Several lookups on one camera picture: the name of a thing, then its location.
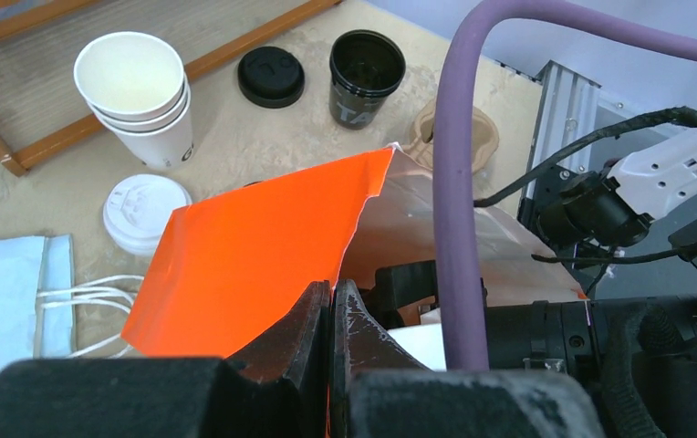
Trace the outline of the orange paper bag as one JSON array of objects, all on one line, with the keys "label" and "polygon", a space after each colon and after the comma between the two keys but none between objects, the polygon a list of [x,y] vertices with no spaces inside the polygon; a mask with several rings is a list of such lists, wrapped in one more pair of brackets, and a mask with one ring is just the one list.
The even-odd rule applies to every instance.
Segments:
[{"label": "orange paper bag", "polygon": [[384,266],[433,260],[448,291],[476,281],[491,305],[569,301],[584,290],[550,248],[498,207],[445,221],[455,196],[387,146],[175,210],[123,327],[155,357],[228,357],[312,282],[369,288]]}]

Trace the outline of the black paper cup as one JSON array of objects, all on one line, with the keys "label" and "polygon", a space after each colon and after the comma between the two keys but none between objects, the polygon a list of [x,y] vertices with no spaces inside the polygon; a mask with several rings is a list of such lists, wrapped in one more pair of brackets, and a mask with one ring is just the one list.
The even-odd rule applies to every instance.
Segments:
[{"label": "black paper cup", "polygon": [[349,31],[334,42],[329,56],[329,111],[350,130],[367,127],[400,86],[406,61],[387,36],[368,29]]}]

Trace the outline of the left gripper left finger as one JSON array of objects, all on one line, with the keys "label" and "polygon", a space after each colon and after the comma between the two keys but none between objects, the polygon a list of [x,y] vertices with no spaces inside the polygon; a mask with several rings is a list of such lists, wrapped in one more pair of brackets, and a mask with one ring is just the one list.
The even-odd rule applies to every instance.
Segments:
[{"label": "left gripper left finger", "polygon": [[0,437],[321,437],[326,282],[226,359],[22,360],[0,372]]}]

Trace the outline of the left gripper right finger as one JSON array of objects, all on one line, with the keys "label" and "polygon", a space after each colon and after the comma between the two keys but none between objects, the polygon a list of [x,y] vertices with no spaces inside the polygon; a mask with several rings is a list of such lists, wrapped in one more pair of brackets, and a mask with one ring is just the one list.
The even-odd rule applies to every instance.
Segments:
[{"label": "left gripper right finger", "polygon": [[334,437],[600,437],[582,387],[550,370],[428,370],[369,314],[355,283],[332,303]]}]

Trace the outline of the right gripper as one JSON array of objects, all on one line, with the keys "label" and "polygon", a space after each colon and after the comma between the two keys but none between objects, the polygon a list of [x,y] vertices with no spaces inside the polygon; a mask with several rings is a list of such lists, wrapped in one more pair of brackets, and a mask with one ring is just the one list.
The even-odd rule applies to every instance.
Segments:
[{"label": "right gripper", "polygon": [[450,292],[437,268],[427,260],[377,269],[363,292],[370,315],[389,332],[418,324],[420,315],[438,308],[447,370],[575,368],[576,355],[589,343],[587,302],[490,307],[483,282]]}]

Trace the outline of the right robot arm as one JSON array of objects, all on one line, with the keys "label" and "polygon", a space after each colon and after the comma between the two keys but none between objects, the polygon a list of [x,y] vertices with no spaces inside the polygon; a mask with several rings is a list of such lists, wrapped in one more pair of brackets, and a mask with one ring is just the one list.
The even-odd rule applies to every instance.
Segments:
[{"label": "right robot arm", "polygon": [[[580,174],[550,243],[628,246],[697,194],[697,131]],[[359,375],[352,437],[697,437],[697,294],[491,308],[487,373]]]}]

